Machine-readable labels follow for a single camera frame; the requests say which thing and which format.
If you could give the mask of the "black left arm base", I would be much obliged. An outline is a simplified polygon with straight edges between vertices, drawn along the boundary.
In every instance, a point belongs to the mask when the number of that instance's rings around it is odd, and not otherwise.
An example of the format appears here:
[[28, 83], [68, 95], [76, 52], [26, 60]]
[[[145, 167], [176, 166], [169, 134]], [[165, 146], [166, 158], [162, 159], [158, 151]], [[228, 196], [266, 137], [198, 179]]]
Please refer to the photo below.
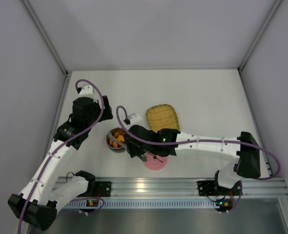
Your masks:
[[110, 181], [89, 182], [87, 191], [78, 197], [110, 197], [112, 183]]

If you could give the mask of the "pink round lid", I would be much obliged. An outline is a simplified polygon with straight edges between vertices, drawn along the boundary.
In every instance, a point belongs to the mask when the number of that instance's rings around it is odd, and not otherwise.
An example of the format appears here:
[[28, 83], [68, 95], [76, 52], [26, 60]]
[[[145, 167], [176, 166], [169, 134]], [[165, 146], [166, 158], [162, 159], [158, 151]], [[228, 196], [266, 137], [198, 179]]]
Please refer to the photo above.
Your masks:
[[144, 162], [144, 166], [151, 171], [160, 171], [167, 165], [167, 162], [167, 157], [148, 155], [147, 161]]

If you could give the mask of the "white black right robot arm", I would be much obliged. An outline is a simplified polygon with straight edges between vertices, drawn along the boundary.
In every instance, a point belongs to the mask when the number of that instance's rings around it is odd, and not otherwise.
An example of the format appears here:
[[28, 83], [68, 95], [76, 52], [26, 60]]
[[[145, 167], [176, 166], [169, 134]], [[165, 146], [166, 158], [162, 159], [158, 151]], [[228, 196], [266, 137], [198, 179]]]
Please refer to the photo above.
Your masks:
[[215, 174], [215, 184], [231, 189], [243, 178], [259, 179], [261, 176], [260, 147], [249, 132], [237, 138], [225, 139], [187, 134], [177, 129], [158, 132], [133, 125], [126, 131], [125, 143], [130, 157], [145, 153], [154, 156], [204, 156], [227, 161]]

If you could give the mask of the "stainless steel tongs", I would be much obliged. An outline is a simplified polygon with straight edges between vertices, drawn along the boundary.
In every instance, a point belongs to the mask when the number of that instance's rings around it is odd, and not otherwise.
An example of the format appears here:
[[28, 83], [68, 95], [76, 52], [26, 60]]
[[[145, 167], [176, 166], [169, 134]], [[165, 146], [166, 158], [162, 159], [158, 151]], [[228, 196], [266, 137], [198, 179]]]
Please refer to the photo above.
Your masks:
[[[109, 140], [113, 140], [113, 141], [115, 141], [115, 142], [117, 142], [119, 145], [120, 145], [120, 148], [113, 148], [113, 147], [111, 147], [110, 145], [109, 145]], [[113, 133], [112, 132], [109, 132], [108, 134], [107, 134], [107, 136], [106, 136], [106, 142], [107, 142], [107, 146], [111, 149], [111, 150], [113, 150], [113, 151], [118, 151], [118, 150], [120, 150], [121, 152], [122, 151], [126, 151], [127, 150], [127, 145], [124, 143], [124, 142], [120, 142], [120, 141], [118, 141], [117, 140], [117, 138], [115, 138], [114, 136], [113, 136]]]

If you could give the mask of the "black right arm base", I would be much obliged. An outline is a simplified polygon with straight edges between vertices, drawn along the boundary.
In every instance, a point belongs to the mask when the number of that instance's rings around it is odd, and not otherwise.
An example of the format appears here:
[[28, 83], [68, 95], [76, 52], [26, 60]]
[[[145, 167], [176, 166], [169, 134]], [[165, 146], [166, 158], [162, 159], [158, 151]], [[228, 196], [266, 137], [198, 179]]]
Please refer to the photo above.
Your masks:
[[230, 189], [219, 186], [213, 180], [197, 181], [197, 186], [199, 196], [229, 196], [231, 193], [233, 196], [239, 196], [242, 194], [240, 181], [236, 182]]

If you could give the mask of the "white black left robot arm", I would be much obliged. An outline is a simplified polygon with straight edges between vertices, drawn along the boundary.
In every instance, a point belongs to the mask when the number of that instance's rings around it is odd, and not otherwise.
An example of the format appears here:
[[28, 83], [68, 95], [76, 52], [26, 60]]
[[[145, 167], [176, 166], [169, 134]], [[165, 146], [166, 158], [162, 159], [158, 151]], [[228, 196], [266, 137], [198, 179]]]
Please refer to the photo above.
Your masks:
[[107, 96], [102, 98], [103, 103], [90, 97], [79, 97], [73, 101], [72, 113], [59, 126], [41, 166], [27, 186], [8, 199], [8, 205], [17, 218], [45, 231], [53, 224], [59, 211], [76, 197], [100, 196], [96, 177], [86, 171], [75, 173], [56, 190], [53, 186], [67, 161], [88, 137], [89, 127], [95, 122], [113, 118]]

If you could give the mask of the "orange fish shaped cake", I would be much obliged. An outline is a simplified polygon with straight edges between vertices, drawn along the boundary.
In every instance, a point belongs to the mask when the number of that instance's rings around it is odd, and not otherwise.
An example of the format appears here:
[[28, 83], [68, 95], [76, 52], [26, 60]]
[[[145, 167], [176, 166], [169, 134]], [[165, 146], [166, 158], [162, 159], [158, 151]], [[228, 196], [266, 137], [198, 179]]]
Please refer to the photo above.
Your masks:
[[124, 136], [123, 135], [119, 135], [117, 137], [117, 140], [120, 141], [120, 142], [125, 142], [125, 139], [124, 139]]

